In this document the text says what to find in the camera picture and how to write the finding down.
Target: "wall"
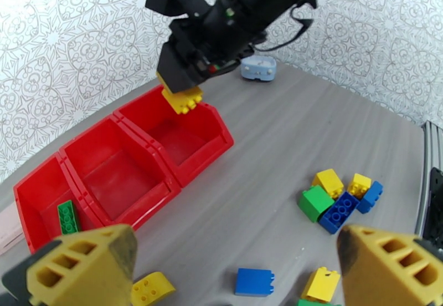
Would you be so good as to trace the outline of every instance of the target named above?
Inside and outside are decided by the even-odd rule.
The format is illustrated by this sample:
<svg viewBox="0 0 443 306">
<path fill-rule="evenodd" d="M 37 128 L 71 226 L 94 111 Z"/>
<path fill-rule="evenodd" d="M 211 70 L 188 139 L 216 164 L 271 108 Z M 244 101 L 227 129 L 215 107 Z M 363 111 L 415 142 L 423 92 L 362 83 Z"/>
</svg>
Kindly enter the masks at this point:
<svg viewBox="0 0 443 306">
<path fill-rule="evenodd" d="M 0 182 L 80 120 L 151 80 L 169 19 L 145 0 L 1 0 Z M 274 52 L 407 119 L 443 125 L 443 0 L 318 0 Z M 282 17 L 272 43 L 297 26 Z"/>
</svg>

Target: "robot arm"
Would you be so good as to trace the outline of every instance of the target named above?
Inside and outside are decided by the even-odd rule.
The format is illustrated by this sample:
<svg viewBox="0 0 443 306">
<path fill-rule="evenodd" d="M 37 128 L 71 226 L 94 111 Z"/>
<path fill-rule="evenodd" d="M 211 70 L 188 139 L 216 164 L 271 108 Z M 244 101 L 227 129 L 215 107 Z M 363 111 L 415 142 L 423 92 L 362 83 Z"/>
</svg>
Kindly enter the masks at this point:
<svg viewBox="0 0 443 306">
<path fill-rule="evenodd" d="M 146 0 L 146 8 L 162 15 L 187 16 L 171 21 L 172 34 L 160 53 L 163 95 L 177 113 L 187 113 L 201 100 L 199 84 L 237 68 L 253 55 L 254 45 L 266 41 L 273 21 L 306 3 L 317 7 L 316 0 L 216 0 L 213 6 L 205 0 Z M 303 27 L 291 41 L 311 24 L 295 20 Z"/>
</svg>

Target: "tabletop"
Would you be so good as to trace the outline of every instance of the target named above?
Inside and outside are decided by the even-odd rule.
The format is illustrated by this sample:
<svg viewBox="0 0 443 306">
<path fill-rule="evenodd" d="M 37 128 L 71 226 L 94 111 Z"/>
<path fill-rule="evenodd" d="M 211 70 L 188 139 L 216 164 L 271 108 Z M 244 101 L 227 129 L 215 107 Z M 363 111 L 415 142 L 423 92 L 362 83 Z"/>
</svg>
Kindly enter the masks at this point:
<svg viewBox="0 0 443 306">
<path fill-rule="evenodd" d="M 61 145 L 157 84 L 101 109 L 33 156 L 0 185 L 0 209 L 13 201 L 12 186 Z M 384 185 L 377 205 L 366 215 L 355 212 L 349 223 L 414 232 L 424 157 L 420 127 L 287 65 L 278 66 L 270 83 L 242 80 L 235 71 L 202 89 L 235 145 L 136 232 L 135 278 L 161 271 L 177 289 L 159 305 L 289 306 L 312 271 L 339 271 L 337 235 L 297 206 L 324 169 L 334 168 L 345 185 L 355 172 Z M 0 273 L 28 254 L 20 242 L 0 257 Z M 265 298 L 235 296 L 239 267 L 272 270 L 275 291 Z M 332 302 L 344 305 L 340 286 Z"/>
</svg>

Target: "lego brick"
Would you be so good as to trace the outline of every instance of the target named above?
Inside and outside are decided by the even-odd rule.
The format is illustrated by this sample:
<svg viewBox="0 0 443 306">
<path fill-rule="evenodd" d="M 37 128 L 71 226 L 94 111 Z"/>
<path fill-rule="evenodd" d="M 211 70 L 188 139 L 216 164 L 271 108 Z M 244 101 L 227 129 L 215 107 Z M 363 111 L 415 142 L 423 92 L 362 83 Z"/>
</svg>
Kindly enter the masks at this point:
<svg viewBox="0 0 443 306">
<path fill-rule="evenodd" d="M 81 231 L 77 212 L 71 200 L 57 206 L 60 218 L 61 234 L 70 234 Z"/>
<path fill-rule="evenodd" d="M 383 186 L 380 182 L 374 181 L 369 190 L 364 194 L 360 203 L 357 205 L 357 210 L 361 213 L 368 213 L 378 201 L 383 193 Z"/>
<path fill-rule="evenodd" d="M 154 305 L 175 292 L 174 286 L 161 272 L 153 272 L 132 286 L 132 306 Z"/>
<path fill-rule="evenodd" d="M 235 295 L 266 297 L 274 291 L 271 285 L 274 278 L 270 270 L 239 268 Z"/>
<path fill-rule="evenodd" d="M 334 296 L 339 280 L 340 274 L 337 271 L 329 271 L 326 267 L 320 267 L 311 274 L 301 299 L 322 304 L 328 303 Z"/>
<path fill-rule="evenodd" d="M 312 185 L 320 185 L 335 200 L 340 196 L 344 188 L 334 169 L 327 169 L 316 173 Z"/>
<path fill-rule="evenodd" d="M 348 192 L 344 192 L 332 207 L 324 213 L 319 222 L 330 234 L 334 234 L 342 227 L 351 213 L 360 203 L 358 199 Z"/>
<path fill-rule="evenodd" d="M 162 95 L 177 114 L 188 114 L 190 110 L 197 107 L 197 104 L 203 100 L 203 91 L 199 86 L 172 93 L 158 72 L 157 77 L 164 86 Z"/>
<path fill-rule="evenodd" d="M 322 306 L 341 306 L 341 305 L 333 305 L 333 304 L 329 304 L 329 303 L 317 303 L 317 302 L 310 302 L 309 300 L 303 300 L 303 299 L 300 299 L 298 302 L 297 302 L 297 305 L 296 306 L 320 306 L 320 305 L 322 305 Z"/>
<path fill-rule="evenodd" d="M 298 202 L 298 206 L 311 222 L 317 222 L 320 215 L 333 204 L 334 200 L 321 186 L 313 186 L 304 191 Z"/>
<path fill-rule="evenodd" d="M 363 195 L 370 188 L 372 180 L 366 176 L 355 174 L 352 181 L 348 185 L 348 192 L 358 198 L 362 199 Z"/>
</svg>

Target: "red bin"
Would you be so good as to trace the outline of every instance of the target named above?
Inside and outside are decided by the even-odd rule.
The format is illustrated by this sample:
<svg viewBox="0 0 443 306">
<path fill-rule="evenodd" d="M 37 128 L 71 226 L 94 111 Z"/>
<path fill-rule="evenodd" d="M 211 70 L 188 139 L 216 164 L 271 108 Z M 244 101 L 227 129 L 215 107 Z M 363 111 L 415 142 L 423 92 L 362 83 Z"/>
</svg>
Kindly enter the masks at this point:
<svg viewBox="0 0 443 306">
<path fill-rule="evenodd" d="M 114 115 L 161 155 L 182 187 L 234 145 L 217 110 L 200 103 L 176 114 L 157 86 L 114 111 Z"/>
<path fill-rule="evenodd" d="M 138 229 L 180 192 L 158 152 L 114 116 L 60 149 L 82 197 L 104 225 Z"/>
<path fill-rule="evenodd" d="M 55 153 L 14 186 L 18 214 L 31 253 L 61 235 L 57 205 L 72 200 L 83 231 L 103 224 L 80 196 Z"/>
</svg>

